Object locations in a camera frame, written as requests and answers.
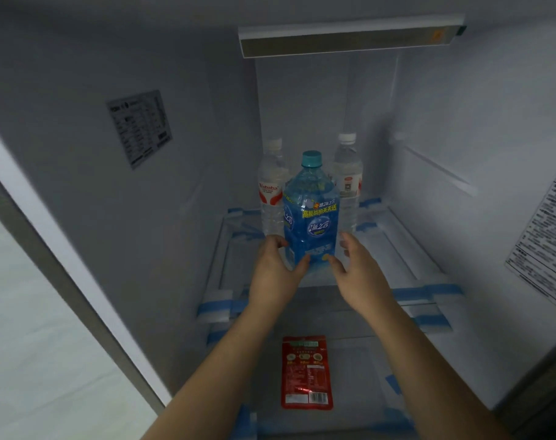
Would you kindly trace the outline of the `grey specification sticker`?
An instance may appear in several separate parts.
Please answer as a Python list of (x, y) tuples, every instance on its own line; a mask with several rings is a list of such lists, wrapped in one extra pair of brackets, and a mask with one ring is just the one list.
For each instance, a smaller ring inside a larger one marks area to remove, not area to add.
[(172, 140), (159, 90), (111, 100), (106, 107), (132, 169), (137, 169)]

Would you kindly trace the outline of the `glass refrigerator shelf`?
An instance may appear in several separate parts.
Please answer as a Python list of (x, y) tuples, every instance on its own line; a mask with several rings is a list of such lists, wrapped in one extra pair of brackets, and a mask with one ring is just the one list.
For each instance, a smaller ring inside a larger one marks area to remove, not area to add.
[(271, 340), (262, 351), (230, 440), (414, 436), (414, 422), (377, 339), (327, 339), (326, 344), (333, 409), (282, 408), (282, 339)]
[[(441, 305), (460, 300), (460, 286), (440, 271), (379, 198), (361, 202), (359, 211), (356, 236), (377, 261), (403, 310), (423, 332), (453, 331)], [(224, 334), (247, 305), (257, 250), (264, 238), (259, 209), (227, 211), (196, 311), (198, 323), (219, 326), (214, 334)]]

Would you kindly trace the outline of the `person's left hand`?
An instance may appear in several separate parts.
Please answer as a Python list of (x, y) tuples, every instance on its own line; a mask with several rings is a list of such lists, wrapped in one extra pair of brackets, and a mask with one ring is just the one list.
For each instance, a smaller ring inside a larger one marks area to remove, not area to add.
[(277, 318), (294, 297), (301, 280), (294, 280), (279, 250), (288, 246), (278, 235), (269, 235), (260, 245), (254, 266), (246, 313)]

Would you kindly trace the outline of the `refrigerator light bar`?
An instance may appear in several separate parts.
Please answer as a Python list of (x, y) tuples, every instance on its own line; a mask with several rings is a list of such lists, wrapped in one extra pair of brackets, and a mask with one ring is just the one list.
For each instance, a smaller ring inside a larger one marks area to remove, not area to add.
[(239, 27), (244, 58), (447, 46), (467, 26), (461, 14)]

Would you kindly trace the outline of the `red snack packet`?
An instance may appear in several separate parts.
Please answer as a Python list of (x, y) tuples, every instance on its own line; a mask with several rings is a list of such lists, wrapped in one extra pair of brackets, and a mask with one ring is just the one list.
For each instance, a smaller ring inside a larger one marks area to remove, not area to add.
[(282, 339), (281, 405), (284, 409), (333, 409), (328, 350), (324, 335)]

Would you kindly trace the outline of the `white warning sticker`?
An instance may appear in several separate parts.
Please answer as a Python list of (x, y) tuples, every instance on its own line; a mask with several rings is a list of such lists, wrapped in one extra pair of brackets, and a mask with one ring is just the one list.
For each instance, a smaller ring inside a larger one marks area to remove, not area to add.
[(556, 175), (505, 265), (556, 305)]

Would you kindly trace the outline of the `person's right forearm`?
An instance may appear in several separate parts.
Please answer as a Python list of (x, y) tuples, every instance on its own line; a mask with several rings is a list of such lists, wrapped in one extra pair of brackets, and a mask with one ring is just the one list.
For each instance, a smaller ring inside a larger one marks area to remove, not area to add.
[(395, 302), (366, 314), (421, 440), (512, 440), (427, 336)]

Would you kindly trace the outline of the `person's left forearm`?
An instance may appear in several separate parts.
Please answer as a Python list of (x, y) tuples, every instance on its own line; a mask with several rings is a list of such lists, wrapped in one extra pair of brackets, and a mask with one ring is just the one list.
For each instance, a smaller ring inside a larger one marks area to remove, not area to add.
[(250, 303), (141, 440), (227, 440), (246, 384), (284, 310)]

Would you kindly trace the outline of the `clear water bottle red label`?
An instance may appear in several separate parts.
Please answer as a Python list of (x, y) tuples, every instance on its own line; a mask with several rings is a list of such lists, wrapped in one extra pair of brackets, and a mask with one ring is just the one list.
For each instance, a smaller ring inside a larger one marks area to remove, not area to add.
[(258, 168), (261, 224), (265, 235), (284, 235), (283, 190), (291, 179), (282, 139), (266, 142)]

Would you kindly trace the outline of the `clear water bottle white label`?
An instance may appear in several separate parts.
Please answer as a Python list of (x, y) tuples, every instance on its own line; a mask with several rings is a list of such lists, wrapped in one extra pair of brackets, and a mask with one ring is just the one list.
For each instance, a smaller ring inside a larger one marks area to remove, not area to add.
[(356, 133), (340, 133), (331, 164), (331, 179), (340, 194), (339, 231), (354, 233), (356, 230), (362, 177), (363, 163), (356, 145)]

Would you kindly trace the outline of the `blue drink bottle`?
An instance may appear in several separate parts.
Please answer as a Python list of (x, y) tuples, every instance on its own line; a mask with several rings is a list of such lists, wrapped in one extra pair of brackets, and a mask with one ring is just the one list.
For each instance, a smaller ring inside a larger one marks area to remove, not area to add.
[(291, 267), (310, 257), (309, 271), (335, 255), (340, 193), (322, 169), (322, 154), (303, 152), (300, 171), (283, 190), (285, 256)]

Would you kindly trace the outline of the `grey refrigerator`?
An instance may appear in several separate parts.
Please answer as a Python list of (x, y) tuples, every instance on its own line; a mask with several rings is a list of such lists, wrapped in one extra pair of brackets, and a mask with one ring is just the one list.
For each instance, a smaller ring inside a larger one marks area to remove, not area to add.
[[(447, 46), (246, 59), (239, 27), (461, 14)], [(132, 169), (106, 103), (159, 90)], [(556, 305), (505, 262), (556, 175), (556, 0), (0, 0), (0, 219), (161, 412), (205, 355), (222, 222), (282, 139), (355, 132), (379, 198), (464, 298), (426, 334), (517, 439), (556, 438)]]

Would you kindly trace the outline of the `blue tape strips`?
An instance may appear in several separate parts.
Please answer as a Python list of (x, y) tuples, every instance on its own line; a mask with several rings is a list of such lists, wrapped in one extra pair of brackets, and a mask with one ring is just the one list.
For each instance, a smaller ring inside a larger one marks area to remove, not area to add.
[[(443, 274), (379, 198), (360, 201), (358, 239), (370, 250), (413, 322), (452, 334), (442, 306), (464, 293)], [(207, 348), (247, 306), (252, 266), (264, 235), (258, 209), (229, 209), (196, 312)], [(412, 429), (398, 382), (365, 320), (352, 310), (328, 266), (310, 270), (275, 325), (238, 416), (233, 438), (394, 433)]]

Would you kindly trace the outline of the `person's right hand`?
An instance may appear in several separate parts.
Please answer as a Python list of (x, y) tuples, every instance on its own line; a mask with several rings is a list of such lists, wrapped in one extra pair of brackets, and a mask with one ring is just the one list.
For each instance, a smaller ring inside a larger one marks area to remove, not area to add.
[(344, 300), (373, 324), (397, 302), (384, 273), (368, 249), (351, 233), (340, 233), (340, 246), (349, 259), (345, 281), (336, 281)]

